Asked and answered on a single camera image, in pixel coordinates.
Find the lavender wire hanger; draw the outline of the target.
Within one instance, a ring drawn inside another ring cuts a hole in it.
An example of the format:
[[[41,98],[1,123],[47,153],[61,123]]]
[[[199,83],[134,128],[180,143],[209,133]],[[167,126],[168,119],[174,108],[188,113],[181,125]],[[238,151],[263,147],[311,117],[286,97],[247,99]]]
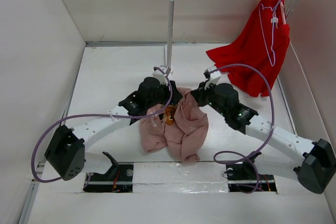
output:
[[[276,16],[276,10],[277,10],[278,6],[282,3],[283,3],[282,0],[279,0],[274,7],[265,6],[264,4],[260,4],[259,8],[258,8],[259,22],[260,22],[260,27],[261,27],[262,38],[263,38],[263,41],[264,41],[265,50],[266,50],[266,53],[267,53],[267,56],[268,56],[269,63],[272,67],[274,67],[275,64],[276,64],[276,53],[273,49],[274,36],[275,36],[275,25],[278,24],[278,18]],[[271,45],[270,45],[270,47],[267,45],[263,22],[261,21],[261,11],[266,10],[266,9],[269,9],[271,11],[271,14],[272,14],[271,19],[270,19],[270,23],[271,23]]]

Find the pink printed t shirt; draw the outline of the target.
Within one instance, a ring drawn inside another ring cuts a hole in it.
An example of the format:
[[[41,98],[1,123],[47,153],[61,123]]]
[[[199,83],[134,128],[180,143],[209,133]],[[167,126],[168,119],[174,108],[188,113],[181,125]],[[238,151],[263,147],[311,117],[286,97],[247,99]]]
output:
[[[203,146],[208,116],[197,105],[189,88],[178,88],[182,99],[161,114],[140,120],[140,139],[146,153],[167,148],[176,161],[186,164],[200,161],[197,152]]]

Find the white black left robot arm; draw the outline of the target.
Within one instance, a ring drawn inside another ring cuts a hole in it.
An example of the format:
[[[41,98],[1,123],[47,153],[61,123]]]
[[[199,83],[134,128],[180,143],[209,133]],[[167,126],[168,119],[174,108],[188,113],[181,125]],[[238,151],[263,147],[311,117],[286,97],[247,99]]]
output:
[[[120,101],[108,116],[96,116],[73,129],[66,125],[56,129],[45,158],[64,181],[74,179],[80,173],[100,174],[105,180],[113,180],[118,162],[108,152],[95,154],[89,153],[88,149],[109,134],[146,117],[148,109],[158,105],[156,113],[162,114],[165,106],[178,104],[182,97],[174,81],[161,84],[154,77],[146,77],[138,89]]]

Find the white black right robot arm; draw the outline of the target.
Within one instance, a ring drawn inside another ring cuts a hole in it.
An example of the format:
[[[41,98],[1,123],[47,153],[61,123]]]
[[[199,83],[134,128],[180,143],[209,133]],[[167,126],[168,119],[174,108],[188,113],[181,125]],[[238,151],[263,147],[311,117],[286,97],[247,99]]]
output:
[[[191,92],[199,107],[209,105],[220,114],[233,130],[259,139],[290,158],[277,163],[274,158],[257,151],[251,161],[242,166],[243,174],[255,178],[260,173],[290,178],[305,189],[322,194],[335,175],[335,154],[331,144],[299,137],[267,121],[257,111],[239,101],[238,92],[228,83],[218,85],[200,83]]]

